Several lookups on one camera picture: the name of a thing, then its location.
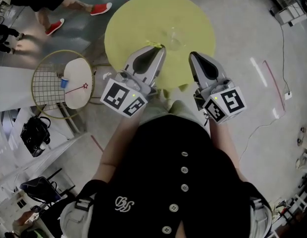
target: white button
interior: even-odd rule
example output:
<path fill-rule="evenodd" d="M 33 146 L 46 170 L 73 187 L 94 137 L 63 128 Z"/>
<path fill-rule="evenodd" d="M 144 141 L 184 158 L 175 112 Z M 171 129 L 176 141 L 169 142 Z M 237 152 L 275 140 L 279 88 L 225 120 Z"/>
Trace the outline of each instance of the white button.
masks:
<path fill-rule="evenodd" d="M 184 173 L 184 174 L 186 174 L 188 171 L 189 171 L 189 170 L 188 170 L 188 168 L 186 168 L 186 167 L 182 167 L 182 168 L 181 168 L 181 172 Z"/>
<path fill-rule="evenodd" d="M 162 232 L 166 235 L 171 233 L 171 227 L 165 226 L 162 228 Z"/>
<path fill-rule="evenodd" d="M 171 205 L 169 206 L 169 210 L 170 210 L 171 212 L 177 212 L 177 211 L 179 210 L 179 206 L 178 206 L 177 204 L 171 204 Z"/>
<path fill-rule="evenodd" d="M 187 192 L 189 190 L 189 186 L 187 186 L 186 184 L 181 185 L 181 189 L 184 192 Z"/>

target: black shirt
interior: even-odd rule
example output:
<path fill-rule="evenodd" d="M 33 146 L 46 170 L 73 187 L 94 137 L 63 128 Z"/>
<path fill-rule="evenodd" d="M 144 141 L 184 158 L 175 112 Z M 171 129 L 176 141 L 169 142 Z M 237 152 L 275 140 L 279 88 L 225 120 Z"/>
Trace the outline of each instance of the black shirt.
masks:
<path fill-rule="evenodd" d="M 89 237 L 239 237 L 250 233 L 250 197 L 230 158 L 197 123 L 173 115 L 139 127 L 109 182 L 97 192 Z"/>

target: red sneaker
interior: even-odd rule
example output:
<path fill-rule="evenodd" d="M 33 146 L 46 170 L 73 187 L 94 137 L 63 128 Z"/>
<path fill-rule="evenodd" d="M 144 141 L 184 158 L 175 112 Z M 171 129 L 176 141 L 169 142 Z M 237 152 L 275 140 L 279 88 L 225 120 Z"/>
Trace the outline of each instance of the red sneaker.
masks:
<path fill-rule="evenodd" d="M 104 3 L 104 4 L 96 4 L 93 6 L 93 9 L 91 11 L 91 15 L 99 15 L 99 14 L 103 14 L 105 12 L 108 12 L 109 9 L 111 9 L 112 7 L 112 3 L 108 2 L 108 3 Z"/>
<path fill-rule="evenodd" d="M 49 28 L 49 30 L 46 31 L 46 34 L 49 36 L 52 33 L 54 33 L 56 30 L 58 30 L 64 23 L 64 18 L 62 18 L 61 20 L 59 20 L 57 23 L 53 23 L 51 24 L 51 27 Z"/>

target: buckle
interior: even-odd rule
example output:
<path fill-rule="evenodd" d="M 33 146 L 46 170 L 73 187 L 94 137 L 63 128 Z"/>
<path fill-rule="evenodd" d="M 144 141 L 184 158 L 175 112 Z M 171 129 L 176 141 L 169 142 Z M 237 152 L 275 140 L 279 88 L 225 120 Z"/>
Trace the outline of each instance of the buckle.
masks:
<path fill-rule="evenodd" d="M 88 212 L 89 208 L 93 205 L 93 203 L 94 200 L 90 197 L 80 198 L 79 200 L 76 201 L 74 208 Z"/>

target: power outlet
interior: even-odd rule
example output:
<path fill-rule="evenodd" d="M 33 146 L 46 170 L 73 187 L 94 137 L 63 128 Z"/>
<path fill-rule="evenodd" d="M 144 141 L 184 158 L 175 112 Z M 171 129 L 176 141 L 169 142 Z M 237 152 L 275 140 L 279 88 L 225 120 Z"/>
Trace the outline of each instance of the power outlet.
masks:
<path fill-rule="evenodd" d="M 292 92 L 291 91 L 284 95 L 284 99 L 285 100 L 289 100 L 291 97 L 292 97 Z"/>

